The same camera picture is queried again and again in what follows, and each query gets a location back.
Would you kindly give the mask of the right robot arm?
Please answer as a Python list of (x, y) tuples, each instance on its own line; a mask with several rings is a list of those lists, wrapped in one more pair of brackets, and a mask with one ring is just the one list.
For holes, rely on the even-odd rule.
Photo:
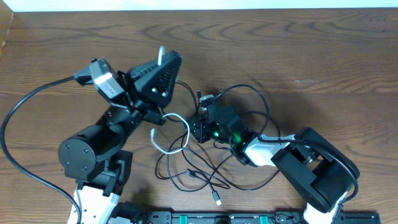
[(358, 193), (358, 167), (314, 129), (269, 137), (251, 131), (232, 107), (207, 107), (188, 120), (199, 142), (215, 140), (244, 166), (272, 166), (307, 202), (306, 223), (334, 223), (345, 202)]

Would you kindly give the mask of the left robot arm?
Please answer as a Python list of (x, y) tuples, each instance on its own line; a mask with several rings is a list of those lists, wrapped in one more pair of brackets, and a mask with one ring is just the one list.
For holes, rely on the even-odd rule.
[(133, 153), (123, 147), (143, 121), (165, 123), (161, 110), (171, 102), (181, 62), (170, 51), (128, 72), (115, 71), (105, 58), (76, 72), (74, 79), (82, 86), (94, 85), (110, 106), (94, 125), (58, 149), (65, 176), (77, 184), (69, 223), (109, 221), (131, 173)]

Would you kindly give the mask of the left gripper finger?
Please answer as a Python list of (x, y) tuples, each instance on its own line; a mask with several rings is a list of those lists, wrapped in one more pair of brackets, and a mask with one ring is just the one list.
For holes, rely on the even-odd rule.
[(127, 72), (127, 77), (132, 81), (151, 80), (160, 76), (160, 68), (157, 60), (151, 60), (136, 67), (131, 68)]
[(176, 51), (167, 52), (162, 56), (160, 76), (151, 80), (136, 81), (138, 93), (146, 96), (158, 107), (165, 108), (171, 102), (182, 57)]

